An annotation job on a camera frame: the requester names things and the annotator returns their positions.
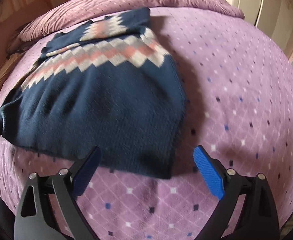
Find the navy argyle knit sweater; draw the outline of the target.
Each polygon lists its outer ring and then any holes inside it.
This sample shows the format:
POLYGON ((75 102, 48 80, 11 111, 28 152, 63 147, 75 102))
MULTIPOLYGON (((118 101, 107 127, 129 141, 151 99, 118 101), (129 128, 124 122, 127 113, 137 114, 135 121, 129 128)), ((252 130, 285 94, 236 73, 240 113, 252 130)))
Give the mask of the navy argyle knit sweater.
POLYGON ((151 30, 149 8, 58 33, 0 107, 0 135, 52 157, 168 179, 185 115, 175 61, 151 30))

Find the purple dotted bed sheet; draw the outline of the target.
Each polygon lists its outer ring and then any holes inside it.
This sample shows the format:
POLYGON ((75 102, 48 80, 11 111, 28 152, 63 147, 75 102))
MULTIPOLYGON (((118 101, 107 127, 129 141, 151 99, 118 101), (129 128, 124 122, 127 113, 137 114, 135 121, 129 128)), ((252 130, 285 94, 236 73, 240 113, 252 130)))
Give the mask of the purple dotted bed sheet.
POLYGON ((187 97, 173 176, 97 169, 79 207, 101 239, 194 239, 217 205, 193 162, 198 145, 244 176, 265 174, 279 223, 293 212, 293 68, 240 18, 153 8, 152 29, 187 97))

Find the mauve dotted quilt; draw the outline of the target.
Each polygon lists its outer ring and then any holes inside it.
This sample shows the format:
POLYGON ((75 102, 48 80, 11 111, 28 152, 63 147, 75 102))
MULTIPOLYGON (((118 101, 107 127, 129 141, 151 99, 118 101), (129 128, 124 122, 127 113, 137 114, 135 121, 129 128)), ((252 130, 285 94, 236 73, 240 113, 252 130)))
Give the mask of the mauve dotted quilt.
POLYGON ((226 0, 70 0, 27 24, 11 43, 16 49, 25 42, 47 36, 77 23, 107 14, 138 8, 197 8, 243 19, 244 13, 226 0))

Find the brown pillow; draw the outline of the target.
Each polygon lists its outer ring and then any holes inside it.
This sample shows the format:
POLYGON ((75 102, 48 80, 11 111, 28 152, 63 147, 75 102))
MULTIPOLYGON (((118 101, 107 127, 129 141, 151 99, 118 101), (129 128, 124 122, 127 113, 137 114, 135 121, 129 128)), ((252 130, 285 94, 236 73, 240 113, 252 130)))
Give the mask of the brown pillow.
POLYGON ((25 54, 25 52, 12 54, 1 65, 1 68, 0 68, 0 91, 3 87, 4 82, 7 80, 10 73, 14 70, 16 64, 18 64, 18 62, 20 61, 20 59, 23 57, 24 54, 25 54))

